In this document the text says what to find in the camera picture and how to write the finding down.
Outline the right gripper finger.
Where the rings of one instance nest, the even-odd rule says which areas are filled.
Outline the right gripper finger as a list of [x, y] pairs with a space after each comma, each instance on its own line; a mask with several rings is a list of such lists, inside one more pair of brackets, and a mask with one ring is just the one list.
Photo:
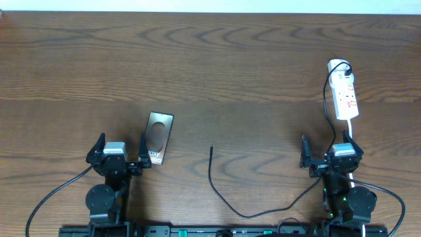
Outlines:
[[349, 132], [344, 130], [342, 132], [343, 142], [351, 144], [352, 148], [355, 150], [356, 155], [362, 156], [364, 154], [363, 150], [356, 144], [356, 142], [350, 137]]
[[301, 157], [299, 161], [300, 168], [308, 168], [312, 165], [312, 154], [310, 151], [310, 146], [305, 135], [302, 135], [302, 150]]

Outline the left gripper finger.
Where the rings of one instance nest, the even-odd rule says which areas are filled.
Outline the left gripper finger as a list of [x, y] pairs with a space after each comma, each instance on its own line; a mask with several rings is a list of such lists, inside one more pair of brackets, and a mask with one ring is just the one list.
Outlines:
[[101, 133], [95, 145], [90, 149], [86, 156], [86, 162], [91, 165], [98, 165], [103, 160], [103, 150], [105, 148], [105, 133]]
[[145, 133], [141, 133], [141, 140], [139, 144], [138, 162], [143, 169], [150, 169], [152, 167], [149, 151], [146, 146]]

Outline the Galaxy S25 Ultra smartphone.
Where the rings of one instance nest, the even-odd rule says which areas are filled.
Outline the Galaxy S25 Ultra smartphone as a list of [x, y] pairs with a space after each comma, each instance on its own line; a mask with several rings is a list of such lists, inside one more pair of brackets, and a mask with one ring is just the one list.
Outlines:
[[151, 111], [145, 130], [145, 144], [151, 162], [154, 165], [162, 166], [172, 125], [174, 115]]

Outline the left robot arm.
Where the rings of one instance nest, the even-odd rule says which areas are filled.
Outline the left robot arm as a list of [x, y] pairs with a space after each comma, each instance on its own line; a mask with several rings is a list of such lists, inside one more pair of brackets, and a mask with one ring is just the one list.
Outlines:
[[151, 168], [145, 134], [141, 135], [138, 160], [129, 162], [123, 142], [106, 142], [101, 134], [87, 154], [86, 162], [100, 176], [103, 184], [92, 187], [86, 195], [89, 209], [88, 234], [90, 236], [143, 236], [143, 230], [135, 221], [126, 217], [130, 182], [133, 176], [141, 176]]

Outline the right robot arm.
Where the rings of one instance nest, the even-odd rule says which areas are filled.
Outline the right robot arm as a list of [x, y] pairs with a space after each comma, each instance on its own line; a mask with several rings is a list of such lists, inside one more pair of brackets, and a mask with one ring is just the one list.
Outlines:
[[364, 225], [371, 221], [377, 196], [368, 188], [352, 186], [348, 174], [358, 167], [364, 154], [347, 131], [343, 143], [332, 146], [323, 159], [313, 159], [309, 142], [302, 137], [299, 166], [308, 168], [311, 178], [321, 178], [324, 185], [324, 209], [330, 219], [314, 228], [319, 236], [364, 236]]

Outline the white USB charger adapter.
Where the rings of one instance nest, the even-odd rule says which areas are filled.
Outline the white USB charger adapter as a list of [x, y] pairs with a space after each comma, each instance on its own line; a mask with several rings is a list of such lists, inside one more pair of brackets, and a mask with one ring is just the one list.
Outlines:
[[332, 88], [353, 85], [355, 77], [352, 70], [352, 66], [344, 59], [330, 60], [328, 63], [329, 85]]

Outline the white power strip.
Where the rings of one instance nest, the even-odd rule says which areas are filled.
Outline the white power strip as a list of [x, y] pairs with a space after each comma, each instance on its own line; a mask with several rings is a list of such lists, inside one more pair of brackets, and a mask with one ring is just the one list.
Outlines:
[[359, 115], [354, 83], [332, 88], [335, 115], [338, 120], [351, 120]]

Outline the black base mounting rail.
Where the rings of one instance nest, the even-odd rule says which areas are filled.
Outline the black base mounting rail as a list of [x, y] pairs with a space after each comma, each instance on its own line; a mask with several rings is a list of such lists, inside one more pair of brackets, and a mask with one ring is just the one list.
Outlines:
[[314, 231], [305, 230], [299, 225], [286, 225], [276, 228], [193, 228], [169, 226], [86, 227], [60, 228], [59, 237], [254, 237], [254, 236], [318, 236]]

